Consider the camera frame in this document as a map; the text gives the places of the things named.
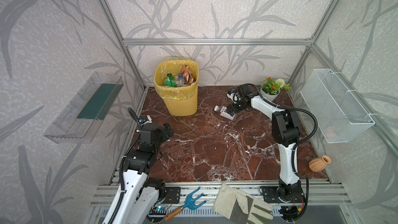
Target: wall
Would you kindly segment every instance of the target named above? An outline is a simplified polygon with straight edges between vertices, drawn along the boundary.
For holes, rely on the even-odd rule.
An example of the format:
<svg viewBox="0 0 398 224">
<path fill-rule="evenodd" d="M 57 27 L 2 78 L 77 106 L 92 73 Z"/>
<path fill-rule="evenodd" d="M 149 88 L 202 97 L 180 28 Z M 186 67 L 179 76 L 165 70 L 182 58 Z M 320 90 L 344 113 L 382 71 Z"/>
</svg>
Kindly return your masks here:
<svg viewBox="0 0 398 224">
<path fill-rule="evenodd" d="M 342 0 L 317 41 L 394 133 L 398 131 L 397 7 L 397 0 Z M 311 54 L 292 83 L 296 107 L 306 108 L 300 90 L 315 68 L 323 67 Z M 311 130 L 311 120 L 301 117 Z M 312 143 L 319 155 L 331 157 L 328 172 L 334 182 L 343 183 L 363 223 L 396 223 L 398 161 L 373 128 L 340 144 L 327 143 L 318 131 Z"/>
<path fill-rule="evenodd" d="M 107 0 L 123 38 L 309 38 L 331 0 Z M 147 85 L 167 55 L 198 62 L 202 85 L 290 77 L 301 46 L 136 46 Z"/>
<path fill-rule="evenodd" d="M 1 0 L 0 22 L 0 223 L 81 223 L 142 91 L 97 0 Z M 95 138 L 45 138 L 94 71 L 125 83 Z"/>
</svg>

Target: acrylic wall shelf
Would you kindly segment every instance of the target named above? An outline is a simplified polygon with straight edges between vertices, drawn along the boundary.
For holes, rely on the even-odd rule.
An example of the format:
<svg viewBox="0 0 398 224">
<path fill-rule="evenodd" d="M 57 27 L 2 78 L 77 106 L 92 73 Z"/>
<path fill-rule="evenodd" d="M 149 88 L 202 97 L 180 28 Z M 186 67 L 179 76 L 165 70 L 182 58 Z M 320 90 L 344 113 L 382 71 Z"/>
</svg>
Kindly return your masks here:
<svg viewBox="0 0 398 224">
<path fill-rule="evenodd" d="M 122 87 L 121 76 L 94 72 L 44 136 L 55 143 L 89 144 Z"/>
</svg>

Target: red marble surface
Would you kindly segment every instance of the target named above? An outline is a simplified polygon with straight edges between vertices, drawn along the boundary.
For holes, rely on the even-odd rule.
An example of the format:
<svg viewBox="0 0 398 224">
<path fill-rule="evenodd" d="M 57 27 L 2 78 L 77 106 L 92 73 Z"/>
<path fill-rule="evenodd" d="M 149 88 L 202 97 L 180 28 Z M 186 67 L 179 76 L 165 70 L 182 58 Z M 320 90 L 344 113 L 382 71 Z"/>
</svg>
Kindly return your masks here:
<svg viewBox="0 0 398 224">
<path fill-rule="evenodd" d="M 230 89 L 236 86 L 199 87 L 197 112 L 174 117 L 154 88 L 149 88 L 141 115 L 150 115 L 160 125 L 169 123 L 175 133 L 162 144 L 163 157 L 152 167 L 150 177 L 166 182 L 278 179 L 279 150 L 271 135 L 271 120 L 257 110 L 240 112 L 234 120 L 214 112 L 215 105 L 232 103 L 226 97 Z M 292 107 L 285 90 L 274 102 Z M 308 167 L 316 158 L 310 142 L 298 147 L 297 158 L 299 173 L 311 179 L 327 178 L 325 172 L 314 173 Z"/>
</svg>

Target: clear acrylic shelf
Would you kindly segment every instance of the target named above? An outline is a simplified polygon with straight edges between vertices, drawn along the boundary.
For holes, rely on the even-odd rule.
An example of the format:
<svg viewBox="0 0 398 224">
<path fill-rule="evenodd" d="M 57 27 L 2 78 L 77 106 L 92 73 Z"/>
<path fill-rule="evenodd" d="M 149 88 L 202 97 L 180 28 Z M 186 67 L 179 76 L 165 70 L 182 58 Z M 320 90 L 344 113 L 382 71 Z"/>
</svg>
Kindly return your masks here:
<svg viewBox="0 0 398 224">
<path fill-rule="evenodd" d="M 55 143 L 89 144 L 122 87 L 121 76 L 94 72 L 44 136 Z"/>
<path fill-rule="evenodd" d="M 328 143 L 348 142 L 375 124 L 331 69 L 314 69 L 301 95 Z"/>
</svg>

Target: potted plant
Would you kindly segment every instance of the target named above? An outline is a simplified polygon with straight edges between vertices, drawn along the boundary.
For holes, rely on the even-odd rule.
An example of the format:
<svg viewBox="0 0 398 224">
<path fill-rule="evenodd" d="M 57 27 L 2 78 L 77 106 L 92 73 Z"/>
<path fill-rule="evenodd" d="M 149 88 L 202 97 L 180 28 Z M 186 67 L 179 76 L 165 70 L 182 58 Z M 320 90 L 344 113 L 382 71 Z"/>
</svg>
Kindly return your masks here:
<svg viewBox="0 0 398 224">
<path fill-rule="evenodd" d="M 267 78 L 267 81 L 261 85 L 261 96 L 266 98 L 269 101 L 273 101 L 278 94 L 281 92 L 281 88 L 286 90 L 290 90 L 291 86 L 286 84 L 284 79 L 272 79 L 271 77 Z"/>
</svg>

